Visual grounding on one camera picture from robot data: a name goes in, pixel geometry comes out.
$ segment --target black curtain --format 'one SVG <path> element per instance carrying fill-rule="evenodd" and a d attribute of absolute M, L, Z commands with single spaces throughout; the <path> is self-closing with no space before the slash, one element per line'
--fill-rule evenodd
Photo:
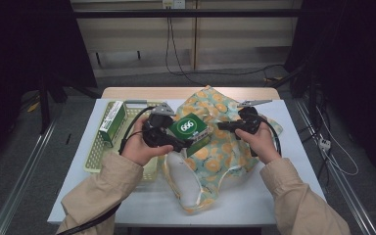
<path fill-rule="evenodd" d="M 0 146 L 19 114 L 22 95 L 38 90 L 42 77 L 56 101 L 66 99 L 63 86 L 97 86 L 76 20 L 42 11 L 72 8 L 64 0 L 0 1 Z"/>
<path fill-rule="evenodd" d="M 303 7 L 316 5 L 304 1 Z M 321 55 L 316 67 L 317 81 L 323 92 L 337 108 L 352 136 L 365 149 L 376 166 L 376 1 L 344 0 L 344 13 L 328 50 Z M 315 42 L 320 27 L 328 20 L 318 22 L 299 20 L 296 37 L 286 68 L 293 70 Z M 298 83 L 297 89 L 306 89 L 308 82 Z"/>

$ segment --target person's right hand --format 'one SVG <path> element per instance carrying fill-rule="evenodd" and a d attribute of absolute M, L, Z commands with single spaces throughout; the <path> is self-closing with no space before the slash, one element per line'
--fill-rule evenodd
<path fill-rule="evenodd" d="M 266 123 L 262 122 L 258 127 L 258 132 L 255 134 L 250 134 L 241 129 L 236 129 L 235 131 L 237 136 L 249 143 L 253 151 L 258 154 L 258 158 L 265 165 L 282 158 L 274 147 L 270 128 Z"/>

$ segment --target black cable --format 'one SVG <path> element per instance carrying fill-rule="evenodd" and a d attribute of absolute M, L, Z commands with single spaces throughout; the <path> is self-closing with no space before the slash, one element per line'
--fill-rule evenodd
<path fill-rule="evenodd" d="M 110 209 L 107 212 L 105 212 L 104 214 L 100 215 L 100 217 L 97 217 L 97 218 L 95 218 L 95 219 L 93 219 L 91 221 L 88 221 L 86 223 L 78 225 L 78 226 L 76 226 L 74 228 L 71 228 L 69 230 L 66 230 L 64 232 L 58 233 L 57 235 L 71 235 L 71 234 L 75 234 L 77 232 L 81 232 L 81 231 L 83 231 L 85 229 L 89 229 L 91 227 L 94 227 L 97 224 L 100 224 L 103 221 L 105 221 L 106 219 L 108 219 L 111 216 L 113 216 L 116 213 L 116 211 L 118 210 L 118 207 L 120 207 L 120 204 L 114 206 L 112 209 Z"/>
<path fill-rule="evenodd" d="M 271 126 L 271 124 L 266 120 L 264 119 L 263 117 L 261 117 L 261 121 L 266 123 L 268 125 L 268 127 L 271 129 L 271 132 L 273 132 L 273 136 L 274 136 L 274 141 L 276 142 L 276 149 L 277 149 L 277 153 L 279 153 L 280 156 L 282 156 L 282 149 L 280 148 L 280 140 L 279 140 L 279 136 L 277 135 L 276 133 L 276 130 L 273 128 L 273 126 Z"/>
<path fill-rule="evenodd" d="M 328 158 L 323 158 L 322 152 L 320 151 L 319 147 L 317 147 L 317 149 L 318 149 L 318 152 L 319 152 L 319 154 L 322 158 L 322 165 L 321 165 L 319 171 L 316 174 L 316 178 L 318 179 L 318 181 L 320 180 L 320 175 L 322 174 L 322 171 L 325 168 L 326 169 L 326 184 L 325 184 L 325 186 L 328 186 L 329 185 L 329 168 L 326 165 L 327 162 L 328 162 Z"/>
<path fill-rule="evenodd" d="M 130 123 L 130 125 L 127 127 L 126 129 L 126 132 L 124 133 L 123 135 L 123 139 L 121 141 L 121 144 L 120 144 L 120 149 L 118 150 L 119 153 L 121 154 L 121 152 L 123 151 L 123 148 L 124 148 L 124 145 L 127 141 L 128 138 L 132 137 L 133 135 L 135 134 L 138 134 L 138 133 L 141 133 L 143 131 L 136 131 L 134 133 L 132 133 L 128 138 L 126 138 L 126 136 L 129 134 L 132 126 L 134 125 L 134 123 L 136 122 L 136 120 L 138 120 L 145 112 L 149 111 L 149 110 L 153 110 L 155 107 L 147 107 L 145 109 L 143 109 L 141 112 L 139 112 L 139 114 L 136 115 L 136 117 L 132 120 L 132 122 Z M 110 209 L 109 211 L 107 211 L 106 213 L 102 214 L 100 217 L 96 218 L 96 219 L 93 219 L 91 221 L 88 221 L 82 225 L 79 225 L 79 226 L 76 226 L 75 228 L 72 228 L 72 229 L 69 229 L 69 230 L 66 230 L 62 233 L 59 233 L 59 235 L 67 235 L 67 234 L 74 234 L 74 233 L 77 233 L 79 231 L 83 231 L 85 229 L 88 229 L 90 227 L 93 227 L 103 221 L 105 221 L 106 219 L 110 218 L 113 214 L 115 214 L 115 212 L 118 210 L 118 207 L 120 206 L 120 204 L 116 205 L 114 208 Z"/>
<path fill-rule="evenodd" d="M 179 69 L 181 70 L 182 74 L 191 82 L 193 83 L 196 83 L 200 86 L 206 86 L 205 84 L 201 83 L 201 82 L 198 82 L 198 81 L 194 81 L 192 80 L 191 78 L 188 77 L 188 75 L 184 72 L 184 70 L 182 69 L 182 66 L 179 62 L 179 58 L 178 58 L 178 53 L 176 53 L 176 45 L 175 45 L 175 40 L 173 38 L 173 25 L 172 25 L 172 19 L 171 18 L 168 18 L 167 19 L 167 44 L 166 44 L 166 68 L 168 69 L 168 71 L 170 73 L 172 73 L 167 65 L 167 50 L 168 50 L 168 45 L 169 45 L 169 26 L 170 26 L 170 35 L 172 37 L 172 43 L 173 43 L 173 51 L 174 51 L 174 54 L 175 54 L 175 57 L 176 57 L 176 61 L 178 62 L 178 65 L 179 65 Z"/>
<path fill-rule="evenodd" d="M 304 127 L 304 128 L 302 128 L 302 129 L 300 129 L 300 130 L 297 130 L 297 132 L 298 132 L 298 134 L 301 134 L 301 133 L 303 133 L 304 131 L 306 131 L 307 129 L 310 129 L 312 126 L 310 125 L 310 126 L 307 126 L 307 127 Z"/>
<path fill-rule="evenodd" d="M 176 60 L 178 62 L 179 68 L 180 68 L 180 70 L 181 70 L 182 73 L 177 73 L 177 72 L 171 71 L 170 68 L 169 68 L 169 65 L 167 63 L 167 56 L 168 56 L 168 50 L 169 50 L 169 39 L 170 38 L 172 38 L 174 54 L 175 54 Z M 266 66 L 263 69 L 259 69 L 259 70 L 246 71 L 246 72 L 238 72 L 238 73 L 217 72 L 217 71 L 188 71 L 188 72 L 184 71 L 182 69 L 180 63 L 179 63 L 179 58 L 178 58 L 178 55 L 176 53 L 176 46 L 175 46 L 175 40 L 174 40 L 174 37 L 173 37 L 173 25 L 172 25 L 172 19 L 171 18 L 168 18 L 167 44 L 166 44 L 166 52 L 165 52 L 165 64 L 166 64 L 166 69 L 169 71 L 169 73 L 174 74 L 174 75 L 184 75 L 186 77 L 187 77 L 188 74 L 247 75 L 247 74 L 257 73 L 257 72 L 260 72 L 260 71 L 263 71 L 264 74 L 265 74 L 265 70 L 273 68 L 273 67 L 282 67 L 282 68 L 284 68 L 284 65 L 275 64 L 275 65 Z M 187 78 L 190 81 L 194 82 L 194 83 L 201 84 L 199 82 L 193 81 L 189 77 L 187 77 Z"/>
<path fill-rule="evenodd" d="M 317 135 L 316 132 L 314 132 L 313 134 L 311 134 L 309 137 L 307 137 L 306 139 L 302 140 L 301 142 L 304 144 L 304 142 L 308 141 L 309 139 L 313 138 L 316 135 Z"/>
<path fill-rule="evenodd" d="M 126 145 L 126 142 L 127 142 L 127 135 L 129 134 L 130 130 L 132 129 L 132 126 L 134 125 L 134 123 L 136 122 L 136 120 L 138 120 L 145 112 L 149 111 L 149 110 L 153 110 L 155 107 L 153 106 L 150 106 L 150 107 L 147 107 L 145 109 L 143 109 L 142 111 L 139 112 L 139 114 L 136 115 L 136 117 L 132 120 L 132 122 L 130 123 L 130 125 L 127 127 L 126 129 L 126 132 L 124 133 L 123 135 L 123 138 L 121 139 L 121 143 L 120 143 L 120 148 L 118 149 L 118 153 L 121 154 L 124 150 L 124 146 Z"/>
<path fill-rule="evenodd" d="M 265 72 L 265 70 L 263 70 L 263 74 L 264 74 L 264 81 L 265 81 L 263 87 L 265 87 L 268 84 L 268 77 L 267 77 L 267 73 Z"/>

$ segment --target metal rail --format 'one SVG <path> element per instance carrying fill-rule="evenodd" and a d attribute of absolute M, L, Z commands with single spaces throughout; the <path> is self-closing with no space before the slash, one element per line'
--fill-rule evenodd
<path fill-rule="evenodd" d="M 17 183 L 15 184 L 11 194 L 9 195 L 3 208 L 0 211 L 0 235 L 6 234 L 9 225 L 11 224 L 12 218 L 14 217 L 15 212 L 17 211 L 17 208 L 20 205 L 21 200 L 23 199 L 23 195 L 29 184 L 29 181 L 32 178 L 33 173 L 35 172 L 35 169 L 39 164 L 41 156 L 44 153 L 45 147 L 47 146 L 47 143 L 51 138 L 56 122 L 61 115 L 62 107 L 62 104 L 56 106 L 53 120 L 51 121 L 47 130 L 43 134 L 39 135 L 37 143 L 32 150 L 32 153 L 30 154 L 25 167 L 23 168 L 23 172 L 18 178 Z"/>
<path fill-rule="evenodd" d="M 312 125 L 310 124 L 309 117 L 307 116 L 308 110 L 304 104 L 301 104 L 299 101 L 296 101 L 296 106 L 306 124 L 308 127 L 310 134 L 313 136 L 313 140 L 315 144 L 318 144 L 318 139 L 313 134 L 315 133 L 314 129 L 312 128 Z M 321 151 L 322 158 L 325 160 L 327 157 L 324 156 L 324 151 Z M 336 161 L 333 155 L 330 155 L 329 158 L 332 161 Z M 350 211 L 352 212 L 353 217 L 355 218 L 356 222 L 359 225 L 359 228 L 361 229 L 362 233 L 365 235 L 376 235 L 376 227 L 371 219 L 371 217 L 368 214 L 368 211 L 362 204 L 359 197 L 356 195 L 354 189 L 351 187 L 351 184 L 348 182 L 346 176 L 337 170 L 330 161 L 327 162 L 327 167 L 331 172 L 331 175 L 334 177 L 338 188 L 341 191 L 341 194 L 343 195 L 345 201 L 347 202 L 347 205 L 350 208 Z"/>

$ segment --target green box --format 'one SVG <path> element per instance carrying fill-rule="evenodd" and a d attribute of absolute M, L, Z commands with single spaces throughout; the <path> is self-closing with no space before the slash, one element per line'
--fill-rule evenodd
<path fill-rule="evenodd" d="M 194 140 L 190 148 L 183 150 L 182 155 L 185 158 L 193 155 L 211 141 L 210 128 L 194 114 L 189 114 L 179 121 L 174 122 L 169 127 L 169 130 L 178 139 Z"/>
<path fill-rule="evenodd" d="M 124 123 L 126 112 L 122 101 L 115 101 L 108 115 L 104 118 L 99 132 L 105 142 L 105 145 L 113 148 L 118 139 L 118 131 Z"/>

